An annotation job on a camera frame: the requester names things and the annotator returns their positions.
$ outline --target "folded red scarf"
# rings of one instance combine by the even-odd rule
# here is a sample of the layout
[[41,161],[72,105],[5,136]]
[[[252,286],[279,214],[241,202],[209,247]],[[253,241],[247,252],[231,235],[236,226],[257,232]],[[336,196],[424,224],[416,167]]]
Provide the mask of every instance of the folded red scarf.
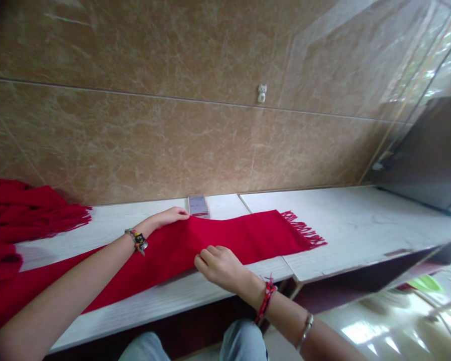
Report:
[[67,204],[49,186],[0,179],[0,281],[15,276],[22,265],[11,243],[53,237],[87,224],[89,209]]
[[[142,292],[194,267],[194,257],[209,245],[230,248],[244,264],[310,250],[326,242],[291,212],[269,211],[226,221],[190,217],[154,231],[145,257],[135,252],[89,312]],[[97,248],[45,267],[21,272],[0,283],[0,327],[41,291]]]

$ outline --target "leg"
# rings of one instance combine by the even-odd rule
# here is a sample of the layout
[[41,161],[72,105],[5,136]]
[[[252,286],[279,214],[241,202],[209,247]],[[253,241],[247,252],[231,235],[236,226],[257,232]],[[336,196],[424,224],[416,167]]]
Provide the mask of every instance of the leg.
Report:
[[170,359],[162,348],[159,337],[153,332],[146,332],[127,346],[119,361],[170,361]]
[[240,319],[229,326],[220,348],[220,361],[266,361],[267,351],[262,333],[249,319]]

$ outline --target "wall tile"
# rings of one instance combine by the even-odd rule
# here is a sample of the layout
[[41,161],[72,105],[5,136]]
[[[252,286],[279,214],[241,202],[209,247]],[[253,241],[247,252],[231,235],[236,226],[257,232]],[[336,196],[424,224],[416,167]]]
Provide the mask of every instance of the wall tile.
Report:
[[0,82],[46,183],[86,204],[247,190],[255,108]]
[[[278,52],[284,77],[275,86],[279,98],[271,101],[285,109],[383,118],[389,89],[437,9],[435,2],[338,2],[311,25],[299,26],[287,50]],[[436,17],[444,22],[449,13]],[[287,32],[288,17],[281,21]]]
[[7,2],[0,77],[383,118],[437,2]]
[[0,120],[0,178],[13,178],[20,181],[43,185],[40,175],[33,168],[25,154],[21,152],[14,139]]
[[0,77],[252,104],[278,3],[21,0],[0,17]]
[[249,190],[357,182],[389,125],[383,121],[267,111],[254,144]]
[[[449,14],[451,18],[449,9],[441,7],[440,10],[443,14],[438,17],[439,19],[442,19],[444,14]],[[440,32],[438,34],[435,34],[434,31],[428,32],[429,37],[433,40],[431,45],[426,46],[429,42],[425,39],[420,44],[420,50],[415,53],[411,59],[411,63],[398,81],[398,85],[391,92],[390,100],[384,108],[382,117],[394,118],[404,102],[407,101],[398,119],[402,122],[407,121],[416,104],[420,102],[420,106],[409,120],[410,123],[414,123],[424,110],[424,106],[428,100],[451,95],[451,53],[445,58],[451,50],[451,28],[447,31],[451,19],[445,24],[438,18],[435,19],[434,26],[430,28],[431,30],[438,28]],[[432,51],[438,45],[437,52],[429,60]],[[434,77],[434,80],[427,89],[432,77]]]
[[355,182],[388,126],[6,82],[0,117],[46,183],[93,205]]

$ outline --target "white table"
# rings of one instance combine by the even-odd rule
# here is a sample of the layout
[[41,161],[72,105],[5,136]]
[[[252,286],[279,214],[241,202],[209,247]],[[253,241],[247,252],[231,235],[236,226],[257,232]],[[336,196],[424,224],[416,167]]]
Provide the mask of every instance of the white table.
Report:
[[375,187],[240,197],[253,213],[293,211],[329,243],[284,257],[299,283],[451,242],[451,217]]
[[[212,219],[224,220],[249,214],[239,197],[208,198]],[[187,208],[186,199],[95,207],[90,224],[54,238],[17,244],[24,264],[21,271],[58,262],[110,243],[143,219],[174,206]],[[261,276],[272,272],[277,281],[290,278],[282,257],[257,262],[248,268]],[[187,272],[120,302],[79,316],[52,347],[51,352],[215,302],[231,293],[208,282],[198,272]]]

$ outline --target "white hook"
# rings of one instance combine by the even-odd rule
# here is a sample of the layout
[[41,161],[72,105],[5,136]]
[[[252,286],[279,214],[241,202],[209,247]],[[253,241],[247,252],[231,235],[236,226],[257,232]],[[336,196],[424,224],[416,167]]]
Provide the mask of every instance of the white hook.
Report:
[[260,84],[259,87],[257,88],[257,91],[259,92],[257,101],[259,103],[264,103],[266,101],[267,84],[266,85]]

